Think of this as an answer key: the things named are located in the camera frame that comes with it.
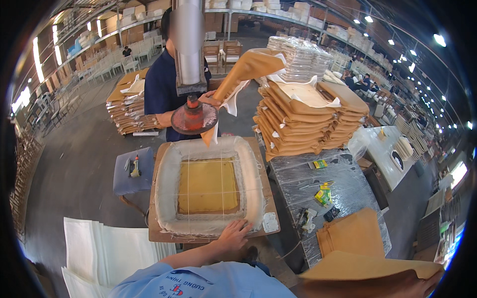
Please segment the plastic wrap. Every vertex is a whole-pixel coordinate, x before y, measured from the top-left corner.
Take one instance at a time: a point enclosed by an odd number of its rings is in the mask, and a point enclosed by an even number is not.
[[[353,137],[348,141],[348,150],[351,152],[355,160],[363,157],[370,142],[370,135],[366,132],[364,127],[361,126],[353,133]]]

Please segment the printed logo on shirt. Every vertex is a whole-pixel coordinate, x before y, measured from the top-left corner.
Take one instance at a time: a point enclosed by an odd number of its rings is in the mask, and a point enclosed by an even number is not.
[[[172,295],[181,296],[184,293],[183,291],[179,289],[180,286],[181,286],[180,284],[175,284],[174,288],[170,289],[171,291],[174,292]]]

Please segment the paper label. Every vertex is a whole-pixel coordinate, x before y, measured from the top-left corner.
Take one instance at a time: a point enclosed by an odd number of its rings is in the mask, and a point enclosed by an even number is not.
[[[265,231],[265,233],[271,233],[278,230],[277,216],[274,212],[268,212],[264,214],[263,230]]]

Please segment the blue polo shirt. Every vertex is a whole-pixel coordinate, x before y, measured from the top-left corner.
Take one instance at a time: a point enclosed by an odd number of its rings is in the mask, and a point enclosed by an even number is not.
[[[212,77],[207,61],[204,61],[204,74],[207,80]],[[187,102],[187,96],[177,96],[176,65],[174,58],[164,50],[147,71],[144,84],[144,114],[163,114],[174,111]],[[186,135],[176,132],[172,127],[166,131],[166,141],[175,142],[200,138],[199,134]]]
[[[111,290],[109,298],[296,298],[276,278],[258,267],[220,262],[172,269],[155,263],[136,271]]]

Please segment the stool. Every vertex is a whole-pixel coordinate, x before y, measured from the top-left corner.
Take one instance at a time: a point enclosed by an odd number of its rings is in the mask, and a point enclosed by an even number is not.
[[[128,177],[128,172],[124,170],[124,165],[128,159],[134,161],[136,155],[139,156],[139,170],[141,171],[141,175],[135,178]],[[116,158],[116,165],[114,166],[113,193],[119,196],[119,199],[123,203],[133,207],[145,216],[144,211],[142,211],[138,205],[126,199],[124,195],[150,190],[153,172],[154,155],[151,147],[119,155]]]

